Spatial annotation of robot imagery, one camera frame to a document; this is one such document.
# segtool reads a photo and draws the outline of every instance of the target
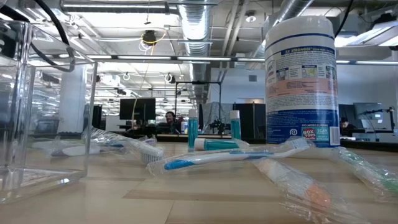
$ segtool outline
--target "clear acrylic container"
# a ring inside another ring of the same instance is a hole
[[[0,203],[86,176],[96,68],[35,26],[0,21]],[[82,156],[54,156],[69,143]]]

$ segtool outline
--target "wooden table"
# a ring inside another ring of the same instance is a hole
[[[160,143],[169,154],[185,143]],[[354,150],[398,173],[398,154]],[[280,206],[274,184],[251,162],[222,162],[159,177],[132,156],[90,156],[88,177],[0,205],[0,223],[312,223]],[[340,195],[371,223],[398,223],[398,204],[378,203],[351,172],[326,160],[282,159]]]

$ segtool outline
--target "ceiling light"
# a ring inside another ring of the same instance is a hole
[[[256,21],[256,17],[255,16],[248,16],[246,18],[246,22],[254,22],[254,21]]]
[[[193,60],[193,61],[224,61],[229,62],[231,58],[224,58],[224,57],[177,57],[177,60]]]
[[[3,15],[3,14],[1,14],[1,13],[0,13],[0,18],[1,18],[1,19],[4,19],[5,21],[11,21],[11,20],[13,20],[13,19],[11,19],[10,17],[8,17],[8,16],[6,16],[6,15]]]
[[[22,12],[19,9],[15,9],[16,12],[18,12],[19,14],[23,15],[24,17],[26,17],[26,19],[29,20],[29,22],[35,21],[35,19],[31,18],[30,16],[28,16],[26,13]]]
[[[347,61],[347,60],[337,60],[336,61],[336,64],[338,64],[338,65],[341,65],[341,64],[348,64],[349,63],[349,61]]]
[[[254,16],[255,13],[256,12],[254,10],[247,11],[246,14],[245,14],[245,16],[247,16],[246,22],[254,22],[254,21],[256,21],[257,18]]]
[[[90,59],[112,59],[110,55],[87,55]]]
[[[132,60],[171,60],[167,56],[118,56],[118,59],[132,59]]]
[[[4,77],[4,78],[12,78],[12,76],[6,75],[6,74],[2,74],[1,76]]]
[[[264,58],[238,58],[239,62],[265,62]]]
[[[63,7],[92,7],[92,8],[151,8],[151,9],[163,9],[162,6],[151,6],[151,5],[128,5],[128,4],[64,4]]]
[[[76,39],[70,39],[70,42],[74,43],[76,46],[78,46],[80,49],[84,50],[85,52],[87,52],[87,48],[85,48],[84,46],[82,46]]]
[[[356,65],[398,65],[398,62],[387,61],[357,61]]]
[[[348,43],[348,45],[365,44],[367,41],[377,37],[378,35],[384,33],[385,31],[387,31],[391,28],[392,27],[373,28],[373,29],[355,37],[353,40],[351,40],[350,43]]]

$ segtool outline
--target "metal duct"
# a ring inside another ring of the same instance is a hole
[[[285,0],[282,5],[280,5],[280,10],[275,16],[267,17],[263,30],[263,39],[265,40],[265,35],[276,24],[285,21],[290,18],[297,17],[301,15],[313,2],[313,0]],[[264,58],[266,50],[266,41],[263,41],[257,49],[250,54],[250,57],[254,58]],[[246,69],[253,70],[257,63],[247,63]]]
[[[108,12],[108,13],[154,13],[154,14],[176,14],[176,5],[165,3],[150,4],[117,4],[98,2],[65,2],[61,5],[65,12]]]
[[[182,31],[185,40],[208,40],[210,26],[209,5],[201,4],[179,4],[168,5],[160,3],[151,4],[103,4],[98,2],[65,2],[62,4],[65,12],[109,12],[109,13],[161,13],[177,14],[181,16]],[[187,43],[185,44],[187,55],[189,56],[208,56],[209,44]],[[191,81],[207,80],[206,64],[190,64]],[[195,98],[198,103],[202,99],[202,92],[197,88]]]
[[[210,6],[204,5],[179,5],[178,10],[181,15],[182,31],[186,40],[208,40],[210,25]],[[209,44],[187,43],[185,44],[187,55],[189,56],[208,56]],[[206,64],[191,63],[190,79],[191,81],[206,80]],[[203,98],[202,92],[197,88],[194,94],[197,103]]]

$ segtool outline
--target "person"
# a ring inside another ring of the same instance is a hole
[[[167,124],[173,124],[175,122],[174,112],[169,111],[166,113],[166,122]]]
[[[157,125],[158,133],[170,133],[170,134],[178,134],[181,130],[181,122],[180,120],[176,120],[176,115],[174,112],[167,112],[166,115],[166,123],[159,123]]]
[[[340,133],[342,136],[351,136],[352,133],[349,131],[350,129],[356,129],[356,127],[349,123],[347,118],[342,117],[340,120]]]

